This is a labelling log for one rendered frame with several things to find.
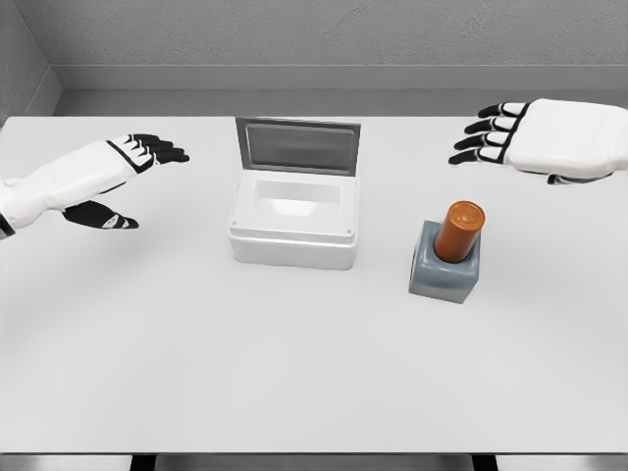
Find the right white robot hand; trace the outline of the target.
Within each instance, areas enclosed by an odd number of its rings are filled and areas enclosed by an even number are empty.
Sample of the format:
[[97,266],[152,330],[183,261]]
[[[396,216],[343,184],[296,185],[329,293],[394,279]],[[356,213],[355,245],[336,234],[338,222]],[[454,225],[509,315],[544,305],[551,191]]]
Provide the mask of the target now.
[[625,108],[536,99],[502,102],[478,112],[454,144],[451,165],[486,162],[544,175],[549,184],[591,183],[617,171],[613,144]]

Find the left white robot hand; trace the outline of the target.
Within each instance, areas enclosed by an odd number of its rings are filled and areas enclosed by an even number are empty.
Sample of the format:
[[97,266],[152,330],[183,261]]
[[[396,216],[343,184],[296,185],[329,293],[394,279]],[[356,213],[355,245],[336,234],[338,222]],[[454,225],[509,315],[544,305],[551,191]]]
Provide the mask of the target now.
[[136,220],[92,198],[153,167],[188,160],[183,149],[154,134],[95,141],[45,166],[46,202],[71,223],[100,230],[133,230],[138,227]]

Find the orange cylinder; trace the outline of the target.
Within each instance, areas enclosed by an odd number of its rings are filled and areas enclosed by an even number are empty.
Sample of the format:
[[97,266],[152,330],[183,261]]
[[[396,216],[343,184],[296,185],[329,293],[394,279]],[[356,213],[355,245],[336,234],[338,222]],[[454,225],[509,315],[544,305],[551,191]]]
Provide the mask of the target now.
[[436,255],[447,263],[460,263],[471,251],[485,221],[478,204],[467,200],[452,203],[434,241]]

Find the grey square holder block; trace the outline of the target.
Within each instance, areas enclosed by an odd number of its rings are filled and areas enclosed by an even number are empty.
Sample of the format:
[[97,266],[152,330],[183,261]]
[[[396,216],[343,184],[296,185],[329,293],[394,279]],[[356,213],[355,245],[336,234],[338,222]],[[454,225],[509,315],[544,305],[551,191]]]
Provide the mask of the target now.
[[434,249],[441,225],[432,221],[423,223],[413,252],[408,291],[462,304],[479,281],[481,237],[477,236],[461,262],[448,263]]

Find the grey hinged box lid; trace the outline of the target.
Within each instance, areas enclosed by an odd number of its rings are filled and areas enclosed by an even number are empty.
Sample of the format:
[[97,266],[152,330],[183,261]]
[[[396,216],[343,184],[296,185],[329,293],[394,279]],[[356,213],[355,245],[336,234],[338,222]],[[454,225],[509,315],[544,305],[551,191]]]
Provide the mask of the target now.
[[237,117],[235,126],[245,170],[356,175],[359,124]]

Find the white open box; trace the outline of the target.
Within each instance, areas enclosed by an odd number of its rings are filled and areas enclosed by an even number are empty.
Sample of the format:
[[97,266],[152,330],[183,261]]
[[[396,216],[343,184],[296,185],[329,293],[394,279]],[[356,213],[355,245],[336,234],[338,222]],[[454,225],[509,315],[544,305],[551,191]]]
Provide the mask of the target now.
[[228,237],[239,262],[348,270],[358,214],[357,177],[244,170]]

